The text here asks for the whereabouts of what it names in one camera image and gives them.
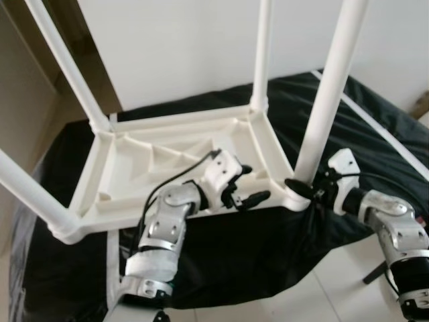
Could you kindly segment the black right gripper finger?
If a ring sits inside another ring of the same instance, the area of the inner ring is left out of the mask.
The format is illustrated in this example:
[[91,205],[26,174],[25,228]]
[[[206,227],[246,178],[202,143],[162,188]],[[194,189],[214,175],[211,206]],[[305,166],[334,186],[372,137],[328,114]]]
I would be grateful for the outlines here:
[[306,184],[300,180],[295,180],[295,178],[286,178],[285,186],[288,187],[293,193],[301,197],[313,197],[314,190],[312,189],[311,184]]

